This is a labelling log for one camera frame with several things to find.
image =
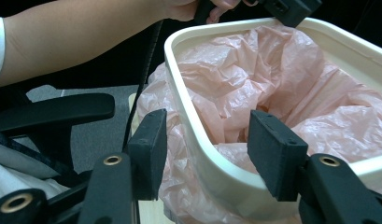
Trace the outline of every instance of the plastic bag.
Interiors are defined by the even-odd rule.
[[[382,155],[382,95],[327,62],[292,28],[258,27],[206,41],[177,56],[178,67],[211,142],[237,166],[256,173],[245,142],[249,111],[272,113],[308,144],[345,161]],[[138,100],[141,119],[168,111],[168,155],[160,198],[178,223],[300,223],[247,220],[209,200],[193,173],[175,97],[161,64]]]

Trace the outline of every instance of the trash bag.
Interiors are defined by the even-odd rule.
[[[309,154],[329,153],[348,162],[382,155],[382,94],[325,60],[301,31],[261,26],[215,37],[177,55],[177,64],[210,141],[245,170],[257,173],[246,144],[251,109],[282,120],[308,143]],[[137,114],[142,119],[167,109],[160,198],[177,223],[300,223],[298,215],[248,220],[203,193],[168,76],[164,64],[158,66],[137,102]]]

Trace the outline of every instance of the forearm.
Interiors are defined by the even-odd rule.
[[[60,0],[5,18],[0,86],[84,63],[165,18],[149,0]]]

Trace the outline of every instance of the black armrest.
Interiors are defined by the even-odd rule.
[[[72,126],[115,114],[113,96],[86,93],[13,107],[0,113],[0,132],[7,136],[34,133],[63,126]]]

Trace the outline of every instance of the black cable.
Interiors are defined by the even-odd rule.
[[[127,119],[126,131],[124,133],[123,147],[122,147],[122,152],[125,152],[125,153],[127,153],[126,146],[127,146],[128,140],[129,140],[130,131],[132,129],[132,122],[133,122],[134,114],[135,114],[135,111],[137,109],[137,106],[136,106],[137,101],[141,95],[141,92],[144,90],[145,83],[147,82],[150,62],[152,61],[153,53],[154,53],[155,48],[156,48],[156,43],[158,42],[159,33],[161,31],[162,25],[163,25],[163,21],[158,21],[155,24],[155,29],[153,30],[152,39],[150,41],[149,51],[147,53],[147,58],[145,60],[144,71],[142,73],[142,76],[140,78],[140,82],[138,84],[137,93],[135,95],[134,102],[132,105],[132,110],[130,111],[129,118]]]

